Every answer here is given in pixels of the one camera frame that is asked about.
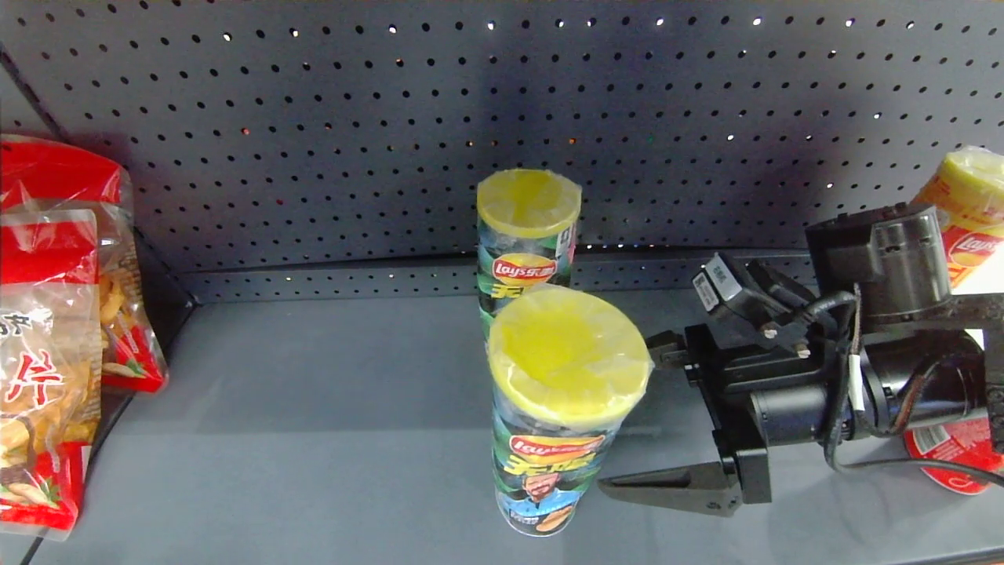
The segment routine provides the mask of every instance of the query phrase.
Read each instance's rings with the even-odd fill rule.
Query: lay's logo
[[[533,436],[513,436],[509,439],[509,449],[520,456],[536,458],[580,457],[596,451],[604,437],[596,438],[541,438]]]
[[[503,284],[529,287],[544,282],[557,271],[554,259],[532,253],[506,253],[492,261],[492,274]]]
[[[963,266],[979,266],[994,254],[1001,239],[984,233],[970,233],[952,245],[949,255]]]

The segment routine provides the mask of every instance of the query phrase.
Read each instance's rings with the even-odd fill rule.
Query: pegboard
[[[800,247],[1004,150],[1000,3],[2,6],[178,272],[467,250],[476,183],[519,166],[583,185],[585,243]]]
[[[736,249],[736,259],[760,259],[802,285],[815,285],[803,251]],[[580,291],[693,289],[691,279],[711,258],[708,250],[585,254],[572,265],[572,288]],[[181,275],[199,304],[477,294],[477,265],[466,258],[349,261],[312,268],[192,272]]]
[[[0,63],[4,59],[5,55],[0,50]],[[0,64],[0,130],[55,138],[48,123],[31,105],[28,95],[21,91],[14,77]]]

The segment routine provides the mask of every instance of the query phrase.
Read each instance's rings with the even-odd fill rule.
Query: gray shelf
[[[646,333],[701,320],[689,292],[603,296]],[[199,309],[175,343],[172,386],[134,400],[101,452],[79,527],[32,563],[961,562],[1004,542],[1004,492],[966,499],[913,470],[839,477],[815,446],[773,450],[775,502],[733,519],[593,490],[559,536],[520,536],[492,496],[475,304]],[[602,475],[712,461],[710,431],[683,376],[657,373]]]

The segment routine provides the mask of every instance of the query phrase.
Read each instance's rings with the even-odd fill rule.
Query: yellow plastic lid
[[[654,367],[645,339],[619,310],[552,285],[502,309],[488,360],[495,383],[520,410],[583,431],[623,419],[645,395]]]
[[[582,188],[550,171],[499,171],[478,185],[478,214],[514,237],[554,235],[575,223],[581,206]]]
[[[987,205],[988,199],[1004,202],[1004,156],[979,147],[966,147],[945,156],[938,175],[953,189],[972,194],[974,208]]]

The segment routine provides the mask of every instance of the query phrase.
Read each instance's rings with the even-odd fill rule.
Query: red chip bag
[[[0,210],[87,209],[97,220],[104,384],[157,392],[168,381],[147,319],[133,239],[129,175],[113,161],[54,142],[4,135]]]
[[[0,216],[0,527],[57,539],[83,503],[100,419],[89,210]]]

